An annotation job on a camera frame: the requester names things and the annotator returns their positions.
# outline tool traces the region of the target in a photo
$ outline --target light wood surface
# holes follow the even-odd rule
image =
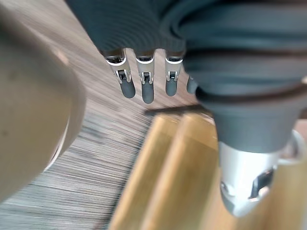
[[[153,121],[130,179],[112,219],[110,230],[136,230],[140,228],[144,212],[165,161],[178,120],[159,115]]]

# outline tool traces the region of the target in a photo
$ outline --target wooden board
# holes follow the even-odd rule
[[[159,115],[155,118],[111,221],[110,230],[139,229],[177,126],[178,121],[172,117]]]
[[[218,165],[214,125],[185,115],[165,160],[141,230],[199,229]]]

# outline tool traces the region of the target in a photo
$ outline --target robotic hand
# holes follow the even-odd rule
[[[307,106],[306,1],[66,2],[128,98],[135,89],[123,48],[135,50],[146,103],[154,99],[153,50],[166,50],[170,96],[185,50],[188,90],[198,85],[196,97],[216,123],[224,204],[235,216],[257,205],[287,143],[287,149],[297,149],[292,129]],[[118,49],[112,61],[109,53]]]
[[[214,116],[226,208],[242,216],[257,205],[270,189],[285,148],[301,151],[292,129],[307,106],[307,85],[302,83],[307,73],[307,24],[302,23],[307,21],[305,1],[66,2],[127,98],[135,95],[135,89],[125,48],[136,54],[142,97],[148,104],[154,99],[154,51],[166,50],[165,90],[169,96],[176,93],[183,63],[190,75],[188,91],[198,85],[199,103]],[[11,184],[7,175],[17,178],[14,185],[3,186],[3,200],[71,144],[80,129],[85,100],[69,68],[3,8],[0,31],[4,54],[0,69],[6,76],[0,83],[5,121],[0,124],[0,146],[7,153],[7,159],[1,160],[13,162],[24,153],[27,159],[14,163],[21,172],[29,172],[21,179],[16,170],[2,169],[3,184]],[[15,92],[23,95],[25,103],[16,100]],[[22,107],[28,101],[31,106]],[[5,128],[12,132],[8,135]]]

